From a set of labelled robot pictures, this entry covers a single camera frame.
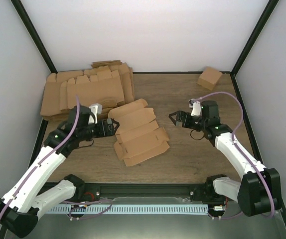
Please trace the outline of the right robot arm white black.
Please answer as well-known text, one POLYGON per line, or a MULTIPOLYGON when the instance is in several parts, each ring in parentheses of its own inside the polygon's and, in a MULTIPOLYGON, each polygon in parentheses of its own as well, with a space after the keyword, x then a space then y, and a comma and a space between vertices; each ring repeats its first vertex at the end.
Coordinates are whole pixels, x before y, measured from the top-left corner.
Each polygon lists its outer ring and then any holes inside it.
POLYGON ((237 171, 237 182, 219 174, 207 178, 205 195, 215 201, 222 195, 237 202, 244 215, 251 217, 264 213, 273 214, 282 208, 279 173, 268 169, 256 160, 237 140, 231 128, 222 124, 215 101, 189 101, 192 111, 176 111, 169 114, 176 126, 197 132, 219 150, 237 171))

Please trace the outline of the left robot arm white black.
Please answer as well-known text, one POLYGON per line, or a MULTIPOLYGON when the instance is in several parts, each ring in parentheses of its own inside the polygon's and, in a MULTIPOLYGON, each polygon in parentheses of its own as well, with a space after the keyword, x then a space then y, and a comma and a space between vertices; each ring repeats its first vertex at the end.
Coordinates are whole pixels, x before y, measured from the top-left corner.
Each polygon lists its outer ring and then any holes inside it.
POLYGON ((119 122, 111 118, 98 119, 101 109, 100 104, 77 105, 69 112, 68 119, 49 133, 35 161, 16 185, 0 198, 0 225, 24 238, 53 207, 61 203, 88 205, 83 200, 85 182, 73 174, 43 193, 40 190, 81 142, 116 134, 119 122))

